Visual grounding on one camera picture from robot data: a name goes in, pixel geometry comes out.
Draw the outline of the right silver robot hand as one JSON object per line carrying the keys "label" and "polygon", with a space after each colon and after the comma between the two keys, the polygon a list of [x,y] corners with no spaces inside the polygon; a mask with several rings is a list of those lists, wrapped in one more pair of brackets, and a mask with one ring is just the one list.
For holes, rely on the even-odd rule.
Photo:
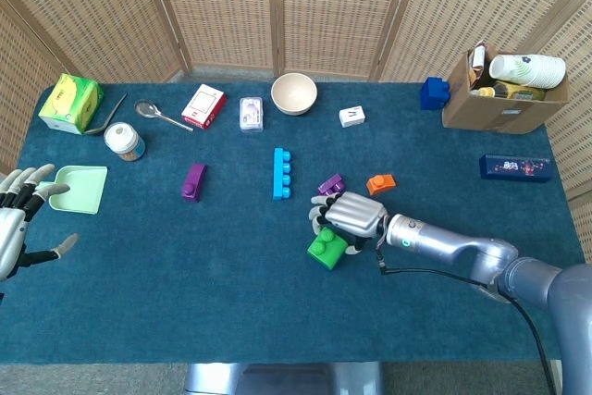
{"label": "right silver robot hand", "polygon": [[345,250],[347,255],[358,254],[368,240],[382,237],[389,215],[386,207],[373,199],[351,191],[311,198],[312,209],[308,218],[315,235],[322,228],[331,226],[354,237]]}

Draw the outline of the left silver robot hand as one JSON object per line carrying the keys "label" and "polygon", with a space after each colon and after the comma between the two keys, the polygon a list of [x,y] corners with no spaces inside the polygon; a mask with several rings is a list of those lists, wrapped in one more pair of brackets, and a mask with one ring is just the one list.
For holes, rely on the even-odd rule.
{"label": "left silver robot hand", "polygon": [[1,180],[1,280],[15,276],[20,268],[61,259],[79,240],[73,233],[55,248],[27,252],[29,224],[50,197],[69,191],[67,184],[39,188],[55,169],[53,164],[15,169]]}

